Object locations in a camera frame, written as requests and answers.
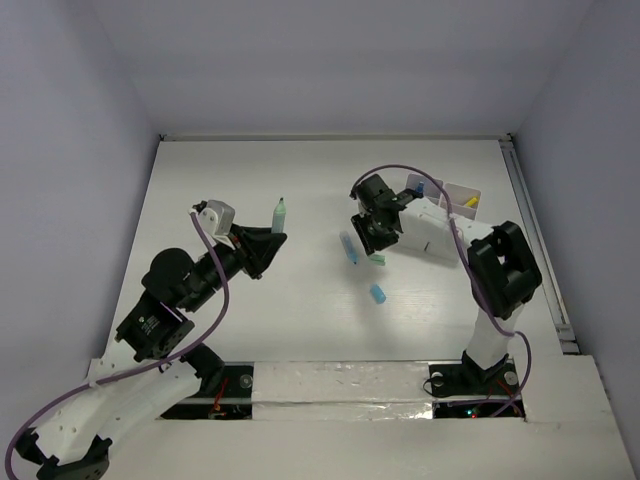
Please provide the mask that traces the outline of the grey green marker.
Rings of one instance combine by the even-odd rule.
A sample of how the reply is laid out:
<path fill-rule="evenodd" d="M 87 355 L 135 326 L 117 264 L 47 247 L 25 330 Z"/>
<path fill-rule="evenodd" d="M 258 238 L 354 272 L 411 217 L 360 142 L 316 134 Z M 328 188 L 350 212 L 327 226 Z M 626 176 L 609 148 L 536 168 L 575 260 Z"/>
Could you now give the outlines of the grey green marker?
<path fill-rule="evenodd" d="M 271 224 L 272 233 L 284 232 L 286 214 L 287 214 L 287 209 L 286 209 L 285 201 L 284 201 L 284 198 L 281 197 L 273 211 L 272 224 Z"/>

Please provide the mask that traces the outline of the green eraser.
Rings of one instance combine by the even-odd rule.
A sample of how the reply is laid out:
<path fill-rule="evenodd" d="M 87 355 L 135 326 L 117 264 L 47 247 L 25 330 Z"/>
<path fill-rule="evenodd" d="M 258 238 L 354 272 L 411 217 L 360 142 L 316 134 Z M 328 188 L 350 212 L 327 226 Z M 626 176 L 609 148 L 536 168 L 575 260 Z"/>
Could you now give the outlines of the green eraser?
<path fill-rule="evenodd" d="M 369 256 L 369 260 L 376 265 L 385 266 L 386 257 L 384 255 L 374 254 Z"/>

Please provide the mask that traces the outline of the white marker yellow cap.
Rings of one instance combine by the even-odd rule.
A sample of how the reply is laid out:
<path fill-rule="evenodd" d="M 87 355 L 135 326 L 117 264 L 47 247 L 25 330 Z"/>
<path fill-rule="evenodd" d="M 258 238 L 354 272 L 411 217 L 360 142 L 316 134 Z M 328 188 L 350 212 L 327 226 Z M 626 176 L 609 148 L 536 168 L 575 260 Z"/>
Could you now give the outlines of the white marker yellow cap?
<path fill-rule="evenodd" d="M 474 207 L 474 206 L 475 206 L 476 204 L 478 204 L 478 203 L 479 203 L 479 198 L 478 198 L 477 196 L 474 196 L 474 197 L 470 198 L 470 199 L 469 199 L 469 200 L 464 204 L 464 206 L 465 206 L 465 207 L 469 207 L 469 208 L 471 208 L 471 207 Z"/>

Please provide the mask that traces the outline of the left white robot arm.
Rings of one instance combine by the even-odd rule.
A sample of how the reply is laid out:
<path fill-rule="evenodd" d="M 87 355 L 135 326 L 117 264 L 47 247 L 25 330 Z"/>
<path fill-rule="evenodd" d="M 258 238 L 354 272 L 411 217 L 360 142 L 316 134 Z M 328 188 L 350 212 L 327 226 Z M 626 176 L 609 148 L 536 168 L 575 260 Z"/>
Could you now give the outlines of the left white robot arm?
<path fill-rule="evenodd" d="M 198 260 L 177 247 L 160 251 L 87 379 L 14 434 L 7 476 L 16 476 L 19 455 L 37 465 L 39 479 L 99 479 L 134 429 L 193 394 L 216 393 L 225 363 L 204 342 L 229 309 L 229 282 L 239 273 L 261 278 L 286 240 L 266 227 L 233 224 Z"/>

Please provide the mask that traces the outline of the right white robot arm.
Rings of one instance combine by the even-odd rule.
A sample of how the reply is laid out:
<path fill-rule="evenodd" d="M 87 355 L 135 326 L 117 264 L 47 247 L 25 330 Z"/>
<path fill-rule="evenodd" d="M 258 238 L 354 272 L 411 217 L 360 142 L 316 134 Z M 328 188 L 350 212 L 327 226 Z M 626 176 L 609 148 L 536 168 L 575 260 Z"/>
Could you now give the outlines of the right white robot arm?
<path fill-rule="evenodd" d="M 412 188 L 394 192 L 378 174 L 354 185 L 350 197 L 359 212 L 351 223 L 365 252 L 394 245 L 462 264 L 478 305 L 474 332 L 460 361 L 460 379 L 482 392 L 506 363 L 514 324 L 542 283 L 542 275 L 521 228 L 512 221 L 489 225 L 457 214 Z"/>

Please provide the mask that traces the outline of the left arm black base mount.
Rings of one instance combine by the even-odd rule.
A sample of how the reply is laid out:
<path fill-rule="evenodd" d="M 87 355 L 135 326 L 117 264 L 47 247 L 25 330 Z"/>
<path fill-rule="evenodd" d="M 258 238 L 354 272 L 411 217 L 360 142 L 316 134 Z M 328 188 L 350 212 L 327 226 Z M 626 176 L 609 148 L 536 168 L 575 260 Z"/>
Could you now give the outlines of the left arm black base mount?
<path fill-rule="evenodd" d="M 198 392 L 160 415 L 163 420 L 251 420 L 253 363 L 231 363 L 212 393 Z"/>

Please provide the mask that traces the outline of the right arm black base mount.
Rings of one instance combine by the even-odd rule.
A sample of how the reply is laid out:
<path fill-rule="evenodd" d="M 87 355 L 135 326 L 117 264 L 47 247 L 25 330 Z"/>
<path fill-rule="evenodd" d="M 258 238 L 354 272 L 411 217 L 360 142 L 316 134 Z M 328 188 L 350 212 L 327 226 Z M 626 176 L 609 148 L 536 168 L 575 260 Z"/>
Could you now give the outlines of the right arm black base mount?
<path fill-rule="evenodd" d="M 480 382 L 466 376 L 461 363 L 429 366 L 422 390 L 433 401 L 436 419 L 525 418 L 515 365 L 508 361 Z"/>

